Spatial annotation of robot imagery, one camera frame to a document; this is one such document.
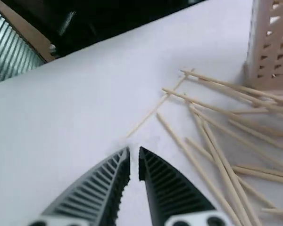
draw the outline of wooden container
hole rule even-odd
[[[283,0],[254,0],[244,72],[255,89],[283,91]]]

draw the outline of white table surface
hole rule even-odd
[[[161,87],[174,86],[182,76],[179,68],[195,67],[220,80],[241,82],[251,4],[208,0],[1,82],[0,226],[38,216],[84,172],[124,145],[121,138],[164,94]],[[224,109],[244,106],[190,81],[178,91]],[[181,137],[202,143],[182,100],[171,98],[159,111]],[[226,124],[219,114],[206,113]],[[282,123],[278,118],[256,120]],[[235,140],[216,135],[231,164],[270,167]],[[283,151],[250,139],[283,159]],[[117,225],[151,225],[145,186],[138,181],[141,145],[179,169],[222,210],[155,115],[125,143],[131,145],[132,172]],[[228,197],[214,166],[196,155]],[[244,178],[283,208],[283,185]],[[259,212],[262,205],[250,197]],[[260,217],[266,226],[283,225],[272,215]]]

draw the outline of wooden toothpick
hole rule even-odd
[[[231,208],[231,206],[228,204],[228,202],[223,197],[222,193],[215,187],[215,185],[211,182],[209,177],[207,176],[206,172],[202,169],[201,165],[199,164],[198,160],[192,155],[192,153],[188,150],[188,147],[185,145],[185,143],[175,134],[175,132],[171,129],[170,125],[166,122],[164,117],[157,113],[157,117],[159,121],[162,123],[162,125],[166,128],[166,130],[169,132],[171,137],[174,139],[174,141],[178,144],[178,146],[184,151],[190,162],[193,164],[195,169],[198,171],[202,179],[206,182],[208,187],[210,188],[211,192],[215,195],[215,197],[218,199],[220,204],[223,206],[224,210],[227,212],[227,214],[232,218],[233,223],[237,226],[242,226],[240,220],[236,216],[235,212]]]

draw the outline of toothpick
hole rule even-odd
[[[234,206],[236,207],[236,213],[238,215],[240,215],[240,220],[241,222],[245,225],[245,226],[251,226],[251,222],[250,219],[246,213],[246,210],[244,209],[244,206],[238,196],[237,191],[235,190],[235,187],[231,181],[231,178],[229,177],[229,175],[226,172],[226,168],[223,165],[217,151],[216,151],[216,147],[214,147],[214,144],[212,143],[212,140],[210,139],[209,135],[207,134],[207,132],[205,131],[205,127],[203,127],[203,123],[204,121],[201,121],[201,119],[198,117],[198,115],[194,115],[195,116],[195,120],[196,120],[196,124],[198,126],[198,129],[200,130],[200,133],[202,134],[203,138],[205,139],[208,148],[211,152],[211,155],[214,158],[214,161],[216,163],[217,168],[220,171],[220,174],[224,180],[224,183],[226,185],[226,187],[229,190],[229,194],[232,196],[233,198],[233,202],[234,202]]]
[[[237,166],[245,168],[245,169],[249,169],[249,170],[255,170],[255,171],[259,171],[259,172],[268,173],[268,174],[271,174],[271,175],[283,177],[283,172],[277,171],[277,170],[274,170],[274,169],[266,169],[266,168],[262,168],[262,167],[259,167],[259,166],[250,166],[250,165],[237,165]]]
[[[200,83],[206,85],[206,86],[209,86],[213,89],[218,89],[226,94],[228,94],[229,96],[231,97],[235,97],[239,100],[248,100],[250,101],[250,103],[253,103],[253,104],[256,104],[256,105],[259,105],[259,106],[264,106],[266,107],[267,109],[269,109],[270,111],[274,111],[274,112],[283,112],[283,107],[279,107],[279,106],[276,106],[276,105],[272,105],[266,101],[262,101],[260,99],[257,99],[255,97],[252,97],[252,96],[249,96],[247,94],[244,94],[244,93],[241,93],[241,92],[238,92],[234,89],[231,89],[231,88],[228,88],[228,87],[225,87],[223,85],[218,85],[216,83],[213,83],[213,82],[209,82],[209,81],[204,81],[204,80],[200,80],[199,81]]]
[[[240,183],[250,192],[252,193],[254,196],[256,196],[261,202],[263,202],[266,206],[276,209],[276,206],[270,202],[268,199],[266,199],[264,197],[263,194],[261,194],[260,192],[258,192],[255,188],[253,188],[250,184],[248,184],[246,181],[244,181],[243,179],[241,179],[239,176],[237,176]]]
[[[215,163],[213,157],[211,156],[210,153],[207,152],[207,150],[205,150],[203,147],[201,147],[199,144],[197,144],[194,140],[192,140],[191,138],[185,138],[186,142],[191,145],[192,147],[194,147],[195,149],[197,149],[202,155],[204,155],[208,160],[210,160],[212,163]]]
[[[239,197],[241,198],[241,200],[243,201],[244,205],[245,205],[245,210],[251,215],[251,218],[253,219],[255,225],[257,226],[262,226],[258,216],[256,215],[253,207],[251,206],[243,188],[241,187],[241,184],[239,183],[239,180],[236,176],[236,174],[234,173],[230,163],[228,162],[227,158],[225,157],[222,149],[220,148],[212,130],[210,129],[210,127],[208,126],[207,122],[203,122],[203,127],[205,129],[205,131],[207,132],[208,134],[208,137],[209,139],[211,140],[214,148],[215,148],[215,151],[217,152],[218,156],[220,157],[221,159],[221,162],[223,163],[227,173],[228,173],[228,176],[230,177],[234,187],[235,187],[235,190],[237,192],[237,194],[239,195]]]
[[[229,130],[228,128],[220,125],[219,123],[217,123],[216,121],[214,121],[213,119],[211,119],[210,117],[207,117],[206,115],[204,115],[203,113],[201,113],[200,111],[198,111],[197,109],[193,109],[193,111],[198,114],[201,118],[205,119],[206,121],[208,121],[209,123],[211,123],[212,125],[214,125],[215,127],[219,128],[220,130],[222,130],[224,133],[232,136],[233,138],[239,140],[241,143],[243,143],[244,145],[248,146],[250,148],[250,150],[256,152],[259,156],[261,156],[262,158],[265,158],[267,160],[269,160],[270,162],[272,162],[275,165],[278,165],[280,167],[283,167],[283,162],[278,161],[275,159],[275,157],[267,154],[266,152],[262,151],[260,148],[257,147],[257,145],[255,145],[254,143],[246,140],[245,138],[241,137],[240,135],[234,133],[233,131]]]
[[[283,210],[280,210],[280,209],[266,209],[266,208],[263,208],[261,211],[265,212],[265,213],[274,213],[274,214],[278,214],[278,215],[283,215]]]
[[[267,143],[269,143],[269,144],[271,144],[271,145],[273,145],[273,146],[275,146],[275,147],[278,147],[278,148],[283,149],[283,144],[277,142],[276,140],[270,138],[269,136],[266,136],[266,135],[264,135],[264,134],[262,134],[262,133],[260,133],[260,132],[257,132],[257,131],[255,131],[255,130],[253,130],[253,129],[251,129],[251,128],[248,128],[248,127],[246,127],[246,126],[243,126],[243,125],[241,125],[240,123],[238,123],[238,122],[236,122],[236,121],[233,121],[233,120],[231,120],[231,119],[229,119],[229,122],[230,122],[232,125],[234,125],[234,126],[240,128],[240,129],[242,129],[243,131],[245,131],[245,132],[247,132],[247,133],[249,133],[249,134],[251,134],[251,135],[253,135],[253,136],[255,136],[255,137],[259,138],[259,139],[262,139],[262,140],[266,141]]]
[[[199,79],[212,81],[212,82],[215,82],[215,83],[218,83],[218,84],[221,84],[221,85],[228,86],[232,89],[241,90],[243,92],[255,94],[255,95],[258,95],[258,96],[262,96],[262,97],[268,97],[268,98],[274,99],[277,102],[283,102],[283,97],[279,97],[279,96],[274,95],[272,93],[263,92],[263,91],[248,88],[248,87],[245,87],[245,86],[235,85],[235,84],[230,83],[230,82],[219,81],[217,79],[209,78],[209,77],[206,77],[204,75],[196,74],[194,72],[189,72],[189,71],[184,71],[184,70],[180,70],[180,71],[183,72],[184,74],[191,75],[191,76],[197,77]]]
[[[166,122],[166,120],[163,118],[163,116],[159,113],[157,113],[157,117],[162,123],[162,125],[166,128],[166,130],[169,132],[171,137],[174,139],[174,141],[178,144],[178,146],[183,149],[184,153],[190,160],[190,162],[193,164],[195,169],[198,171],[202,179],[206,182],[208,187],[210,188],[211,192],[215,195],[215,197],[218,199],[220,204],[223,206],[224,210],[227,212],[227,214],[232,218],[233,223],[237,226],[242,226],[240,220],[236,216],[235,212],[231,208],[231,206],[228,204],[228,202],[223,197],[222,193],[215,187],[215,185],[211,182],[209,177],[207,176],[206,172],[202,169],[201,165],[199,164],[198,160],[192,155],[192,153],[188,150],[188,147],[185,145],[185,143],[175,134],[175,132],[170,128],[169,124]]]
[[[260,124],[258,124],[257,122],[254,122],[254,121],[251,121],[251,120],[248,120],[248,119],[245,119],[245,118],[242,118],[238,115],[235,115],[233,113],[230,113],[229,111],[225,111],[221,108],[218,108],[218,107],[215,107],[215,106],[212,106],[212,105],[208,105],[208,104],[205,104],[199,100],[196,100],[196,99],[192,99],[188,96],[185,96],[185,95],[182,95],[182,94],[179,94],[179,93],[176,93],[175,91],[172,91],[170,89],[166,89],[166,88],[163,88],[162,89],[163,91],[169,93],[169,94],[173,94],[177,97],[180,97],[186,101],[189,101],[191,103],[195,103],[195,104],[198,104],[198,105],[201,105],[203,107],[206,107],[206,108],[209,108],[213,111],[216,111],[216,112],[220,112],[222,114],[225,114],[227,116],[229,116],[230,118],[236,120],[236,121],[240,121],[242,123],[245,123],[251,127],[255,127],[256,129],[258,130],[261,130],[263,132],[266,132],[266,133],[269,133],[273,136],[276,136],[276,137],[283,137],[283,132],[282,131],[279,131],[279,130],[276,130],[276,129],[272,129],[272,128],[269,128],[269,127],[265,127],[265,126],[261,126]]]
[[[256,176],[256,177],[259,177],[259,178],[262,178],[262,179],[265,179],[265,180],[283,183],[283,177],[271,175],[271,174],[268,174],[268,173],[262,173],[262,172],[259,172],[259,171],[245,169],[245,168],[241,168],[241,167],[237,167],[237,166],[233,166],[233,170],[236,173],[242,173],[242,174],[245,174],[245,175],[252,175],[252,176]]]
[[[173,90],[176,90],[186,79],[186,75],[184,75],[174,86]],[[169,98],[170,94],[165,94],[157,103],[156,105],[143,117],[143,119],[137,123],[126,135],[126,138],[130,137],[138,128],[151,116],[154,112],[158,110],[158,108]]]

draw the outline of corrugated metal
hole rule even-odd
[[[38,53],[17,34],[0,13],[0,81],[44,63]]]

